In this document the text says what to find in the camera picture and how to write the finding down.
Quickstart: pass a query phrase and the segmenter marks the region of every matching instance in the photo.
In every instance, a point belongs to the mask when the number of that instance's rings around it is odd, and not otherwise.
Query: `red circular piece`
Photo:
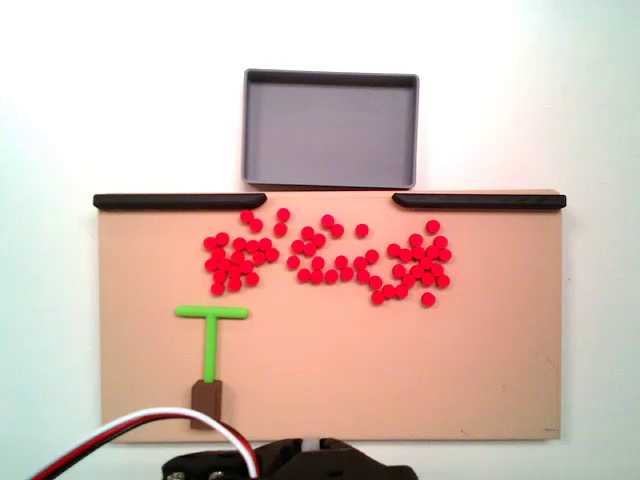
[[[354,275],[354,272],[353,272],[353,268],[351,267],[344,267],[340,272],[340,277],[345,282],[348,282],[349,280],[353,279],[353,275]]]
[[[281,208],[278,210],[278,213],[276,213],[276,217],[278,217],[278,220],[281,222],[286,222],[291,218],[291,212],[288,208]]]
[[[440,222],[437,220],[429,220],[427,222],[427,232],[437,233],[440,230]]]
[[[393,273],[393,276],[396,278],[402,278],[407,274],[407,269],[404,267],[404,265],[400,265],[398,263],[397,265],[394,265],[391,273]]]
[[[273,234],[276,237],[284,237],[287,234],[287,226],[284,223],[276,223],[273,226]]]
[[[322,270],[314,270],[311,272],[311,283],[318,285],[324,281],[324,273]]]
[[[324,274],[324,280],[328,284],[333,284],[338,281],[339,276],[340,275],[338,274],[338,271],[331,268],[327,270],[327,273]]]
[[[247,275],[247,278],[245,278],[244,281],[247,282],[247,285],[250,287],[255,287],[260,281],[260,277],[256,272],[251,272]]]
[[[299,266],[300,258],[297,255],[291,255],[289,258],[287,258],[287,267],[289,267],[290,270],[295,270]]]
[[[356,226],[356,235],[360,238],[364,238],[369,234],[369,227],[365,223],[361,223]]]
[[[356,267],[356,270],[364,270],[369,265],[367,259],[364,257],[356,257],[353,261],[353,266]]]
[[[253,212],[251,210],[243,210],[240,212],[240,220],[242,220],[242,223],[251,223],[251,220],[253,220]]]
[[[300,235],[302,235],[302,238],[305,240],[311,240],[315,233],[313,227],[303,227],[302,230],[300,230]]]
[[[213,293],[216,297],[219,297],[224,293],[224,283],[214,283],[211,285],[211,293]]]
[[[382,279],[379,276],[374,275],[369,279],[369,286],[374,290],[378,290],[380,287],[382,287]]]
[[[360,283],[369,283],[370,278],[371,274],[367,270],[360,270],[358,272],[358,281]]]
[[[373,265],[380,258],[380,254],[378,253],[377,250],[374,250],[372,248],[371,250],[367,250],[367,253],[364,254],[364,258],[367,259],[367,262],[369,262],[371,265]]]
[[[298,280],[302,283],[307,283],[309,280],[311,280],[311,272],[308,268],[301,268],[298,271]]]
[[[333,227],[331,227],[331,236],[333,238],[340,238],[344,235],[344,227],[339,223],[336,223]]]
[[[436,303],[436,297],[431,292],[425,292],[422,294],[422,304],[425,307],[432,307]]]

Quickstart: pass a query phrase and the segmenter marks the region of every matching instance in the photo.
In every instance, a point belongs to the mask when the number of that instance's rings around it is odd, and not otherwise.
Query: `white background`
[[[92,195],[245,189],[248,67],[416,73],[416,189],[568,197],[562,439],[357,446],[422,479],[638,478],[633,0],[0,3],[0,475],[99,425]],[[201,448],[103,448],[64,478]]]

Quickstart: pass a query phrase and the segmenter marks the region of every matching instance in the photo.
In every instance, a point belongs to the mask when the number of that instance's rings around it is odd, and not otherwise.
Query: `wooden board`
[[[100,211],[103,421],[152,406],[190,404],[202,378],[204,321],[178,305],[246,307],[221,320],[222,418],[249,439],[546,439],[560,435],[560,211],[412,210],[389,192],[269,193],[254,210],[289,233],[252,289],[213,297],[205,237],[251,235],[237,211]],[[437,219],[453,259],[451,285],[375,307],[357,282],[302,285],[285,265],[301,227],[331,213],[346,227],[320,252],[353,259],[406,245]],[[354,235],[367,223],[366,239]],[[383,254],[371,271],[392,280]],[[210,441],[189,422],[157,422],[128,442]]]

